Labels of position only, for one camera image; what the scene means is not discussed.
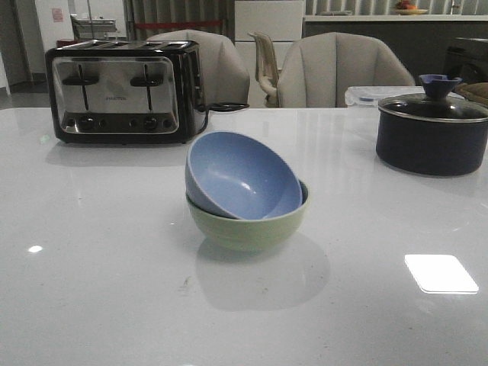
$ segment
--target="curtain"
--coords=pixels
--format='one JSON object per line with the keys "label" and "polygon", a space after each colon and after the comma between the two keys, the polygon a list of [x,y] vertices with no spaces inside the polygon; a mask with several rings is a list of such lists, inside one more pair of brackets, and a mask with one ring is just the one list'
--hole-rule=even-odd
{"label": "curtain", "polygon": [[233,0],[125,0],[132,39],[185,28],[231,37]]}

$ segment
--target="pot lid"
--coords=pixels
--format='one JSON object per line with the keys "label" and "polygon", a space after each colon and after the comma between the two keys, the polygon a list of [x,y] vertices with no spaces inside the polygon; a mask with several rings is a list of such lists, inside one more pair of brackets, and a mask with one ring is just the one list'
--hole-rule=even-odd
{"label": "pot lid", "polygon": [[447,75],[420,75],[425,94],[398,95],[378,102],[380,111],[398,117],[442,123],[479,123],[488,121],[488,108],[463,98],[448,96],[461,82]]}
{"label": "pot lid", "polygon": [[398,117],[442,123],[479,123],[488,121],[488,108],[462,98],[432,99],[425,94],[397,95],[381,99],[378,108]]}

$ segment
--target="chair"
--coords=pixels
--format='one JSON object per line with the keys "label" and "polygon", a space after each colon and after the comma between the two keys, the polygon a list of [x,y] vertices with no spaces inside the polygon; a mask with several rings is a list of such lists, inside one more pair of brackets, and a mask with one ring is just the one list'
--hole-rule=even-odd
{"label": "chair", "polygon": [[247,103],[249,71],[229,38],[187,29],[157,34],[147,40],[193,40],[199,43],[206,103]]}
{"label": "chair", "polygon": [[278,67],[275,48],[271,38],[261,32],[248,33],[256,43],[255,78],[262,91],[266,93],[266,107],[279,107],[278,102]]}
{"label": "chair", "polygon": [[345,107],[349,86],[415,85],[414,78],[381,40],[326,33],[294,42],[278,80],[282,107]]}

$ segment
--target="pot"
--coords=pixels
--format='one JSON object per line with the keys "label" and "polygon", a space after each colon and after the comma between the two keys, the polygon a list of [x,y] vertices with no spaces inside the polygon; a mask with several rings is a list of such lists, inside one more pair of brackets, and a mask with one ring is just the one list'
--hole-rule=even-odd
{"label": "pot", "polygon": [[378,156],[389,165],[424,175],[465,175],[477,170],[488,138],[488,108],[446,96],[459,81],[421,75],[428,94],[380,100]]}

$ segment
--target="table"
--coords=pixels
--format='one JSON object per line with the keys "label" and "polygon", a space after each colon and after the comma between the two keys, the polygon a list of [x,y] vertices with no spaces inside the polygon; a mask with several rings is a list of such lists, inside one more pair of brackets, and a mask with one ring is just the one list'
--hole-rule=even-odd
{"label": "table", "polygon": [[[226,251],[185,203],[189,144],[65,144],[48,108],[0,111],[0,363],[482,365],[488,165],[433,178],[375,154],[375,108],[212,114],[310,188],[269,252]],[[453,255],[473,294],[421,291],[405,255]]]}

